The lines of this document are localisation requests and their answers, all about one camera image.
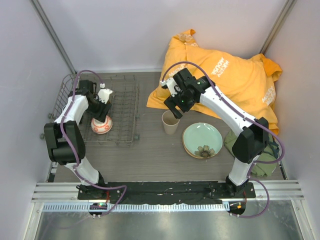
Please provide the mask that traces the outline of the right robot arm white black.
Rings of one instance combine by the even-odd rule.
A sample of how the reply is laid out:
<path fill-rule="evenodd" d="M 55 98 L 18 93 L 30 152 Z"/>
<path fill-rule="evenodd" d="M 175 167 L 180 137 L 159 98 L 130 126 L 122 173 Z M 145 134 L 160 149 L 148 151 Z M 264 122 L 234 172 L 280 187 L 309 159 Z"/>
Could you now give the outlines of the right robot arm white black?
<path fill-rule="evenodd" d="M 170 92 L 164 104 L 175 118 L 182 118 L 183 113 L 200 103 L 216 113 L 236 135 L 232 147 L 235 159 L 225 179 L 225 190 L 230 197 L 238 197 L 248 184 L 251 166 L 268 145 L 268 121 L 248 114 L 228 99 L 208 76 L 195 78 L 187 68 L 162 80 L 160 86 Z"/>

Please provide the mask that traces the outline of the beige tall cup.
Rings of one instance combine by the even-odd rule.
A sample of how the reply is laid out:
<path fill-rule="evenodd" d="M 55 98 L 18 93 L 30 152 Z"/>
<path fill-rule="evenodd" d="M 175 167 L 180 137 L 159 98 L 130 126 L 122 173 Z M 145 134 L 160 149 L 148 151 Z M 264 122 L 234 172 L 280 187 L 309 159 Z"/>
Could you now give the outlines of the beige tall cup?
<path fill-rule="evenodd" d="M 170 110 L 167 110 L 162 114 L 161 120 L 165 133 L 173 135 L 178 128 L 180 119 L 175 118 L 174 114 Z"/>

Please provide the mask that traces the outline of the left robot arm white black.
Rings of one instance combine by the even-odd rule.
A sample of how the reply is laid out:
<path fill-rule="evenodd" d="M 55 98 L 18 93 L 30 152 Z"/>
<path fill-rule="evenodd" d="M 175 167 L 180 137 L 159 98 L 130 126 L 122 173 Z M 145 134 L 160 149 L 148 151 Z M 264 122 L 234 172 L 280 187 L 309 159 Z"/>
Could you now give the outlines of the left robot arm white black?
<path fill-rule="evenodd" d="M 111 109 L 111 95 L 114 93 L 90 80 L 81 80 L 68 94 L 67 104 L 54 122 L 44 126 L 44 136 L 48 156 L 52 162 L 71 170 L 81 185 L 89 187 L 89 194 L 100 200 L 107 192 L 107 185 L 101 173 L 86 157 L 86 146 L 79 129 L 84 113 L 88 112 L 93 121 L 108 124 L 108 112 Z"/>

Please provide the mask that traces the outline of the white orange patterned bowl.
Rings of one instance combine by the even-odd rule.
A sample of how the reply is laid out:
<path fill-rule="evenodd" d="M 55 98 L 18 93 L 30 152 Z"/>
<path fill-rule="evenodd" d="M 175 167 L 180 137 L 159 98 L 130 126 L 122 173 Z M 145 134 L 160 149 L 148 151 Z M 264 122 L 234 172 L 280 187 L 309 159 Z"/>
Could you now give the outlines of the white orange patterned bowl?
<path fill-rule="evenodd" d="M 91 129 L 94 133 L 102 135 L 108 133 L 113 126 L 112 119 L 107 115 L 104 122 L 93 118 L 91 120 Z"/>

